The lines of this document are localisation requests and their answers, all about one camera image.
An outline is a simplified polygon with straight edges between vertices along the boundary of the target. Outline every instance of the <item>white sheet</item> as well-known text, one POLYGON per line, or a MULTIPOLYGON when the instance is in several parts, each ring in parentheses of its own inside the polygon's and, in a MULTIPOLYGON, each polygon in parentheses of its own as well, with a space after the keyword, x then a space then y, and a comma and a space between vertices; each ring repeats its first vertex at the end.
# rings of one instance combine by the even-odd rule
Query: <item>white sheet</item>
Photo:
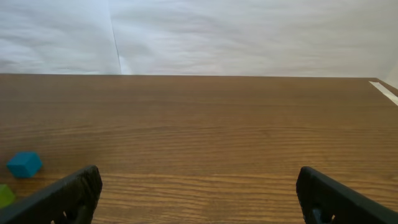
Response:
POLYGON ((120 73, 107 0, 1 0, 0 73, 120 73))
POLYGON ((123 74, 378 77, 395 0, 110 0, 123 74))

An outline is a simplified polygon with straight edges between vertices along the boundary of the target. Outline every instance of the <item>wooden table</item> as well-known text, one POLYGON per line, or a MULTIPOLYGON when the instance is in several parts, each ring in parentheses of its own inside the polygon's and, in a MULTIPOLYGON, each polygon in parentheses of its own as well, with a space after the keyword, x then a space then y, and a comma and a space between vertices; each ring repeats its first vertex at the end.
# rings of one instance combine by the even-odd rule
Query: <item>wooden table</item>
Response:
POLYGON ((0 76, 0 182, 26 197, 88 164, 93 223, 303 223, 312 166, 398 211, 398 106, 360 78, 0 76), (6 162, 44 166, 14 179, 6 162))

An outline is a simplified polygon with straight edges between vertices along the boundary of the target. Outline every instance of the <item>white tape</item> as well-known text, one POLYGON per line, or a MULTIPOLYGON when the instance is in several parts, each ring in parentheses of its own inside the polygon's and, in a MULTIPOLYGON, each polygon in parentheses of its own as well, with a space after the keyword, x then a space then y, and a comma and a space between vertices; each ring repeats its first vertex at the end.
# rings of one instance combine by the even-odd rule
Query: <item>white tape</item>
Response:
POLYGON ((398 97, 390 92, 386 87, 378 82, 370 82, 374 87, 376 87, 382 94, 388 97, 391 101, 393 101, 398 106, 398 97))

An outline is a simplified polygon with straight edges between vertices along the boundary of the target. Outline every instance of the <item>block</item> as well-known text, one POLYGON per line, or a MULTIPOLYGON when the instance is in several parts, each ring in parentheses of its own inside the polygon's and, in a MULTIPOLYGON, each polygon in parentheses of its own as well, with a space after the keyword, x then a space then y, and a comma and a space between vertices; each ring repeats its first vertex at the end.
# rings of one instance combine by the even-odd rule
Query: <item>block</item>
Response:
POLYGON ((8 163, 7 168, 14 177, 33 177, 42 167, 42 161, 36 152, 19 152, 8 163))
POLYGON ((14 193, 6 184, 0 184, 0 208, 11 204, 15 199, 14 193))

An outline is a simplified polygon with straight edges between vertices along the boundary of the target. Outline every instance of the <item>green block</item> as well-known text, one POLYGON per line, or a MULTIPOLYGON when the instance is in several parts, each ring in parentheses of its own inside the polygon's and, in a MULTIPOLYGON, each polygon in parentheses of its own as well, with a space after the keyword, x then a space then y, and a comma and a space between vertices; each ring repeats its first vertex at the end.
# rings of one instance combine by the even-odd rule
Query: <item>green block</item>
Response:
POLYGON ((0 184, 0 208, 11 204, 15 199, 14 193, 6 184, 0 184))

